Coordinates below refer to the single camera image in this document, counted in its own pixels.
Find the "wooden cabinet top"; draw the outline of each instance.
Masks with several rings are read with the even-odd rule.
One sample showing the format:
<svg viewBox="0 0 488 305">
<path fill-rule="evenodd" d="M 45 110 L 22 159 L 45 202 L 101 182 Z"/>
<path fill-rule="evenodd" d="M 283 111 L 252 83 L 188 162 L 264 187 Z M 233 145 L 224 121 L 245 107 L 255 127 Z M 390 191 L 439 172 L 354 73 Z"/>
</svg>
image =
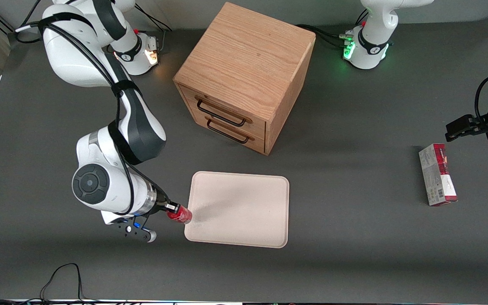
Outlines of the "wooden cabinet top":
<svg viewBox="0 0 488 305">
<path fill-rule="evenodd" d="M 315 38 L 227 2 L 174 81 L 269 122 Z"/>
</svg>

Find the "plastic tray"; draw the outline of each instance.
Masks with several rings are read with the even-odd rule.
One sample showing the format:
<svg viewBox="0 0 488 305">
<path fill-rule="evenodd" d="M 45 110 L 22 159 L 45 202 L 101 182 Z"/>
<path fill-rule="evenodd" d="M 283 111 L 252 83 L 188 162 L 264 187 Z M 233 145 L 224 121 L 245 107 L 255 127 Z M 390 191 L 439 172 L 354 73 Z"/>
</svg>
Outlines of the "plastic tray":
<svg viewBox="0 0 488 305">
<path fill-rule="evenodd" d="M 287 243 L 289 181 L 281 176 L 196 172 L 189 241 L 281 248 Z"/>
</svg>

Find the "red and white box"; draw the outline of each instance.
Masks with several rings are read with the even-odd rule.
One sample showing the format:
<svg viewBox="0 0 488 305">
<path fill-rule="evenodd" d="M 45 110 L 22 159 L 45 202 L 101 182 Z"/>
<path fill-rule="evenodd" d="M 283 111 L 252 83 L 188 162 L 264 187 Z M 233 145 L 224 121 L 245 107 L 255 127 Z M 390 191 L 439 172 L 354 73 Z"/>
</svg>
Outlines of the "red and white box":
<svg viewBox="0 0 488 305">
<path fill-rule="evenodd" d="M 445 144 L 432 144 L 419 152 L 428 205 L 438 207 L 457 201 L 457 193 L 447 171 Z"/>
</svg>

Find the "black metal handle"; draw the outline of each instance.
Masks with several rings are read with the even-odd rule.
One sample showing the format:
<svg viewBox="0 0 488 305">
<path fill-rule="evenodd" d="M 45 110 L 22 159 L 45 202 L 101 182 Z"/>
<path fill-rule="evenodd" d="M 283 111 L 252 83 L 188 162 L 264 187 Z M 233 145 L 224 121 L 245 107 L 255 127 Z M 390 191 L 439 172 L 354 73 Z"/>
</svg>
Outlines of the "black metal handle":
<svg viewBox="0 0 488 305">
<path fill-rule="evenodd" d="M 233 137 L 233 136 L 231 136 L 231 135 L 228 135 L 228 134 L 224 133 L 224 132 L 223 132 L 223 131 L 221 131 L 221 130 L 215 129 L 214 127 L 210 126 L 210 123 L 212 123 L 212 120 L 208 120 L 208 122 L 207 122 L 207 127 L 208 127 L 210 130 L 212 130 L 212 131 L 213 131 L 213 132 L 215 132 L 215 133 L 219 133 L 219 134 L 220 134 L 220 135 L 222 135 L 222 136 L 228 137 L 229 139 L 231 139 L 231 140 L 233 140 L 233 141 L 235 141 L 235 142 L 238 142 L 238 143 L 240 143 L 240 144 L 246 144 L 246 143 L 248 142 L 248 140 L 250 139 L 250 137 L 246 137 L 246 139 L 244 139 L 244 140 L 239 140 L 239 139 L 237 139 L 236 137 Z"/>
<path fill-rule="evenodd" d="M 244 123 L 246 123 L 246 119 L 242 119 L 242 122 L 240 123 L 236 123 L 236 122 L 233 122 L 232 120 L 229 120 L 229 119 L 226 119 L 224 118 L 223 116 L 219 116 L 218 114 L 215 114 L 214 112 L 210 111 L 210 110 L 207 110 L 205 108 L 202 108 L 201 107 L 201 104 L 203 103 L 203 100 L 202 99 L 197 99 L 198 102 L 197 102 L 197 108 L 199 108 L 199 110 L 201 110 L 202 112 L 205 112 L 206 114 L 209 114 L 217 119 L 220 119 L 222 121 L 224 121 L 225 123 L 227 124 L 231 124 L 232 126 L 235 126 L 235 127 L 242 127 L 244 125 Z"/>
</svg>

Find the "table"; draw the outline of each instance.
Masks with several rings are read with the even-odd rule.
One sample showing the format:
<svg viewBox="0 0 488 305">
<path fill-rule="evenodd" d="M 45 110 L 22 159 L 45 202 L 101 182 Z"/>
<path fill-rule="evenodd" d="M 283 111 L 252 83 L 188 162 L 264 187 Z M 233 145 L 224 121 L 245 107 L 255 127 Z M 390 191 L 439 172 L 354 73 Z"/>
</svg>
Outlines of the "table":
<svg viewBox="0 0 488 305">
<path fill-rule="evenodd" d="M 447 145 L 459 202 L 443 207 L 427 205 L 418 158 L 473 111 L 488 19 L 400 25 L 372 71 L 318 41 L 268 157 L 191 119 L 171 78 L 201 34 L 167 33 L 161 64 L 134 77 L 168 135 L 139 168 L 184 204 L 199 170 L 287 177 L 287 246 L 192 243 L 163 215 L 149 222 L 152 244 L 117 237 L 70 187 L 76 141 L 113 119 L 111 91 L 64 83 L 41 44 L 18 45 L 0 83 L 0 298 L 35 297 L 56 267 L 76 262 L 91 298 L 488 303 L 488 142 Z M 47 297 L 75 296 L 74 270 L 62 270 Z"/>
</svg>

